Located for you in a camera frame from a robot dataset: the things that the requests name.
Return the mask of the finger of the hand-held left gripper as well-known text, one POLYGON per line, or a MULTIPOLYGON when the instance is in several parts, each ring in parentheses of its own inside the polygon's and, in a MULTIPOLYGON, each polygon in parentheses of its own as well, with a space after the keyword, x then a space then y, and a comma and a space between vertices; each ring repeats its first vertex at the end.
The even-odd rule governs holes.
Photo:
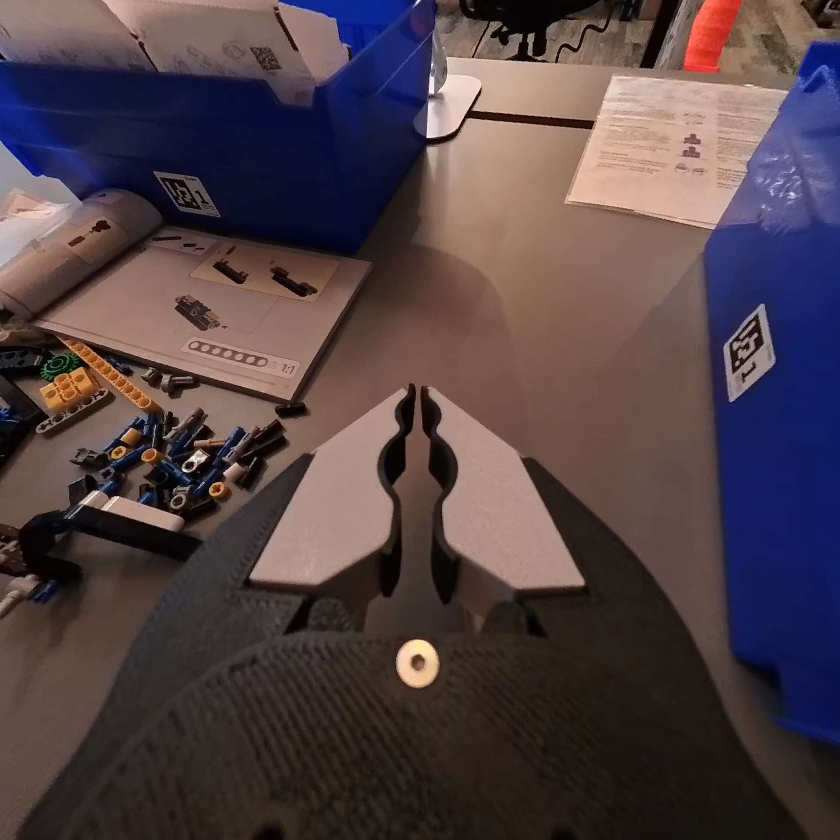
POLYGON ((20 529, 19 550, 30 574, 35 574, 42 581, 60 583, 74 581, 81 576, 79 565, 50 554, 56 539, 66 532, 82 532, 178 561, 187 561, 203 545, 201 539, 188 533, 167 531, 113 512, 77 504, 63 510, 40 513, 20 529))

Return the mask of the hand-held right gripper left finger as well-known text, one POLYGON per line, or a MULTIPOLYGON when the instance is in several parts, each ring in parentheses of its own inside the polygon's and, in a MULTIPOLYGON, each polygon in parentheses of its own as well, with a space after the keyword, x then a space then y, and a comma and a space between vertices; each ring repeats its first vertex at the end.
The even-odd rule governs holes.
POLYGON ((416 387, 409 384, 303 459, 306 467, 249 575, 256 588, 336 599, 390 596, 416 387))

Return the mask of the black lego assembly with gear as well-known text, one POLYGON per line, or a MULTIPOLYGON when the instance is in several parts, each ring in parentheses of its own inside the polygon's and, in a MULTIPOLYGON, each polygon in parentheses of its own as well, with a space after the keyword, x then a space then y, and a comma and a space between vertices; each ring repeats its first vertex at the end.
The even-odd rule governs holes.
POLYGON ((29 572, 19 547, 18 531, 5 524, 1 524, 1 574, 3 578, 9 578, 2 586, 2 620, 20 604, 45 604, 57 592, 55 581, 46 581, 29 572))

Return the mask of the grey lego beam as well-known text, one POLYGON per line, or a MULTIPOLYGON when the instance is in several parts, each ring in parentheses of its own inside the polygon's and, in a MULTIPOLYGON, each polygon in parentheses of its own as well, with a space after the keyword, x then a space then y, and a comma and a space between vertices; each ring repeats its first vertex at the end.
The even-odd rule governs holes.
POLYGON ((84 396, 79 403, 48 416, 47 419, 35 426, 35 434, 50 436, 64 431, 80 420, 101 410, 114 399, 114 393, 108 388, 101 388, 92 394, 84 396))

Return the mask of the pile of small lego pieces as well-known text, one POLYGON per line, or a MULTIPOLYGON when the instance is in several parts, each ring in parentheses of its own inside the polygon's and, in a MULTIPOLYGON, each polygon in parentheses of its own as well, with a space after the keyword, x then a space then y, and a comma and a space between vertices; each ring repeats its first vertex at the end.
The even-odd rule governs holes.
POLYGON ((267 462, 287 446, 283 421, 234 427, 216 437, 207 413, 136 418, 101 451, 81 448, 72 460, 87 470, 68 487, 69 508, 90 506, 179 532, 205 518, 235 489, 251 491, 267 462))

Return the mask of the black office chair base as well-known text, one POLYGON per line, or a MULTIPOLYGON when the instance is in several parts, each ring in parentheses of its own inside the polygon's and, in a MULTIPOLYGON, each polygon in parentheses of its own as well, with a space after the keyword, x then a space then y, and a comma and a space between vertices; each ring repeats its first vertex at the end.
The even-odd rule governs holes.
POLYGON ((498 23, 490 34, 507 46, 511 36, 521 37, 517 60, 537 60, 545 55, 548 28, 598 4, 597 1, 459 1, 465 18, 498 23))

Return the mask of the white printed paper packaging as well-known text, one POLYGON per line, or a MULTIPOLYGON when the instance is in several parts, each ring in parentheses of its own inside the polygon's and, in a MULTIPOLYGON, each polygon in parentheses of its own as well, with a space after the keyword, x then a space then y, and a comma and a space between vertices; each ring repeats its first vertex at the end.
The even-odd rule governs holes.
POLYGON ((263 80, 306 106, 350 61, 334 17, 273 1, 2 1, 2 58, 263 80))

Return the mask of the yellow lego block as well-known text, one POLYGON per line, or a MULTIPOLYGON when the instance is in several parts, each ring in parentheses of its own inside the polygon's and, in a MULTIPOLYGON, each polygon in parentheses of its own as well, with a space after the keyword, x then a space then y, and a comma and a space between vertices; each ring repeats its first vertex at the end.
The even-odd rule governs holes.
POLYGON ((40 397, 51 413, 60 413, 80 404, 100 388, 96 376, 82 366, 64 374, 39 389, 40 397))

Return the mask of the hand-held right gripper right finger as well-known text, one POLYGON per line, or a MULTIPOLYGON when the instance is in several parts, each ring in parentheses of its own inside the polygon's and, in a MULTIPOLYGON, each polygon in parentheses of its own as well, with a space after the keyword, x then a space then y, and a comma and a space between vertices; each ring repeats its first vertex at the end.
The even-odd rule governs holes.
POLYGON ((440 488, 431 565, 441 602, 485 618, 502 602, 585 592, 519 452, 432 386, 421 409, 440 488))

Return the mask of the orange cone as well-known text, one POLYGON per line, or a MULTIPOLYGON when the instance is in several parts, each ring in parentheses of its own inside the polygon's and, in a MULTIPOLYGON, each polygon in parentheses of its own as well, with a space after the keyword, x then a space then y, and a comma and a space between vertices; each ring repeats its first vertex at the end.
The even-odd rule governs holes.
POLYGON ((736 22, 742 1, 704 1, 691 26, 683 70, 719 72, 724 46, 736 22))

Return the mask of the black curved lego beam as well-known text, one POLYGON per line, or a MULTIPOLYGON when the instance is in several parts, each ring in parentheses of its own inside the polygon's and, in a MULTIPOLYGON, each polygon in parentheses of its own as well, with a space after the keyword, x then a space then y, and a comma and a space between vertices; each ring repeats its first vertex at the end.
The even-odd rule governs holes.
POLYGON ((1 347, 1 376, 13 380, 24 376, 39 377, 49 353, 29 346, 1 347))

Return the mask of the large blue plastic bin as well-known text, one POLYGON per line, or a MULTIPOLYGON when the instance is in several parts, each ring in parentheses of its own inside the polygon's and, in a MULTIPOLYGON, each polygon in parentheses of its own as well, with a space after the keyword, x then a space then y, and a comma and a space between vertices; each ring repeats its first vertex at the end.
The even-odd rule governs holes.
POLYGON ((121 188, 169 224, 353 253, 426 144, 436 4, 302 5, 353 53, 310 106, 263 80, 6 60, 2 143, 78 198, 121 188))

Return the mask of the laminated printed sheet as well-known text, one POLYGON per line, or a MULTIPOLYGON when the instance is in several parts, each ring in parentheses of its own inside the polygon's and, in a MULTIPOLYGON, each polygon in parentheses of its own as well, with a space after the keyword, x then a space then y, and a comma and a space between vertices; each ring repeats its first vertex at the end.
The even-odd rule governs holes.
POLYGON ((567 204, 713 229, 786 91, 613 76, 567 204))

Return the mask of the silver monitor stand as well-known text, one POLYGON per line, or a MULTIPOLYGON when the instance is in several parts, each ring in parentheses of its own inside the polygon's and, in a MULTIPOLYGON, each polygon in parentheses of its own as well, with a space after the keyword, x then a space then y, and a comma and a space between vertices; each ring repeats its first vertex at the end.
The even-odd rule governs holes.
POLYGON ((427 101, 413 121, 415 134, 429 143, 457 134, 482 89, 475 77, 448 74, 445 49, 436 28, 432 43, 427 101))

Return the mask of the lego instruction booklet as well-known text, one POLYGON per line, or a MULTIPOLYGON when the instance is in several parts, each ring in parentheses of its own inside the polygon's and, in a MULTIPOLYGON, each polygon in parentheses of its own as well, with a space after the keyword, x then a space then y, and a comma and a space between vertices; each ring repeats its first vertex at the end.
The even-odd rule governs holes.
POLYGON ((366 261, 164 222, 119 189, 2 197, 2 308, 39 329, 278 401, 298 399, 366 261))

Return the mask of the long yellow lego beam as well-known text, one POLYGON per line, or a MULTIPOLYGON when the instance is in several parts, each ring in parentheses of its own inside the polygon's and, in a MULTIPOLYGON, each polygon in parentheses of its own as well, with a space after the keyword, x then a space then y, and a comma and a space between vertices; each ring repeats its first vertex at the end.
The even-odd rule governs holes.
POLYGON ((116 392, 121 394, 143 413, 162 415, 163 408, 146 392, 134 385, 130 379, 120 373, 112 364, 102 358, 96 351, 75 339, 59 339, 71 352, 79 356, 81 361, 93 369, 116 392))

